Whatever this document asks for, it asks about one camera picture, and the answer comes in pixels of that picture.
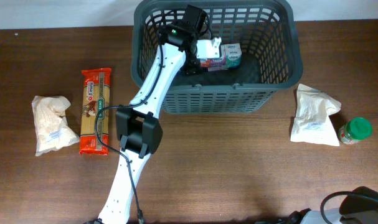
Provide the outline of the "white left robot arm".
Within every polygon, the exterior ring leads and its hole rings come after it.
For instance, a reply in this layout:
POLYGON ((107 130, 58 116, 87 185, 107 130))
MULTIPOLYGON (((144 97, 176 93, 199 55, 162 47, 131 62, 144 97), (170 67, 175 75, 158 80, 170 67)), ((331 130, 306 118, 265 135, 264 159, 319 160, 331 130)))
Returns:
POLYGON ((199 68, 197 42, 210 31, 207 13, 188 5, 181 19, 160 24, 157 52, 139 92, 126 106, 114 106, 119 162, 106 203, 94 223, 127 223, 131 203, 138 203, 137 184, 145 164, 161 143, 161 105, 181 68, 199 68))

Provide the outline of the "tissue pocket pack bundle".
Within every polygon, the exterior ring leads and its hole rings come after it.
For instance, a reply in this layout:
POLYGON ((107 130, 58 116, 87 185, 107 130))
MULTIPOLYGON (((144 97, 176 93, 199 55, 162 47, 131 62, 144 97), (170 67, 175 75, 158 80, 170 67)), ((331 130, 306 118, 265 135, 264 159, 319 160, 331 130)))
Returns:
POLYGON ((208 72, 239 68, 242 59, 239 43, 222 45, 221 53, 219 58, 201 59, 201 67, 208 72))

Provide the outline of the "green lid glass jar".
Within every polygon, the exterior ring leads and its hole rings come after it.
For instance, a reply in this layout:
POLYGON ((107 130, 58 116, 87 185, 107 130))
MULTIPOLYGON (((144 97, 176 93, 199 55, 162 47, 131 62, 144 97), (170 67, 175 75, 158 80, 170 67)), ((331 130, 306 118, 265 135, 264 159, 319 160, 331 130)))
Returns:
POLYGON ((356 117, 339 128, 338 137, 344 144, 356 144, 370 137, 372 132, 369 120, 356 117))

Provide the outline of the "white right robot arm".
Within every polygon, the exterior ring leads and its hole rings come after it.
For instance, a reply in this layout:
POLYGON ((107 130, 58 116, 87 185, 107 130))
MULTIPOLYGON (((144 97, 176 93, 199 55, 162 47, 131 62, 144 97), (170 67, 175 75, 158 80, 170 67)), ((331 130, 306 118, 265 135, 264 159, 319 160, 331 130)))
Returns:
POLYGON ((365 186, 352 191, 335 192, 323 199, 319 211, 310 209, 303 212, 295 211, 281 223, 378 224, 378 192, 365 186), (340 196, 344 197, 340 207, 325 209, 329 200, 340 196))

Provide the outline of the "beige powder bag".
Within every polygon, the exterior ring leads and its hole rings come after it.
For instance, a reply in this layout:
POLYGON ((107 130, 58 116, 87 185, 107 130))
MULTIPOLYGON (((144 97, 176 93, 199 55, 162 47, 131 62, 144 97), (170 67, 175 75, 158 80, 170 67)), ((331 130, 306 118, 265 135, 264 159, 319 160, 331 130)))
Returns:
POLYGON ((338 147, 339 139, 329 117, 341 110, 341 103, 303 84, 298 85, 296 102, 290 141, 338 147))

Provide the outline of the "beige grain bag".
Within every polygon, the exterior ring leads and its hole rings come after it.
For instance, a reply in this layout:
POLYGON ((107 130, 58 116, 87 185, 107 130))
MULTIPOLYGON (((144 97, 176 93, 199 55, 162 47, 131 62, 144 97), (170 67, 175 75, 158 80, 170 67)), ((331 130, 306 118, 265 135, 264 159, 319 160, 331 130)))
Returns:
POLYGON ((32 100, 36 156, 58 151, 79 142, 79 136, 68 126, 66 110, 71 103, 64 96, 35 96, 32 100))

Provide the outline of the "orange spaghetti packet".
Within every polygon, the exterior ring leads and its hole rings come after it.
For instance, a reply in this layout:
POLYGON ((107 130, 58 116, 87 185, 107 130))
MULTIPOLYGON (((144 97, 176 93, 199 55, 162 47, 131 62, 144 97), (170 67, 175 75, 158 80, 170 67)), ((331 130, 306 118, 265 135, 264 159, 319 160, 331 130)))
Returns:
POLYGON ((110 105, 110 68, 83 70, 83 103, 80 130, 80 154, 107 155, 108 149, 102 146, 95 135, 105 144, 109 143, 109 112, 98 111, 110 105))

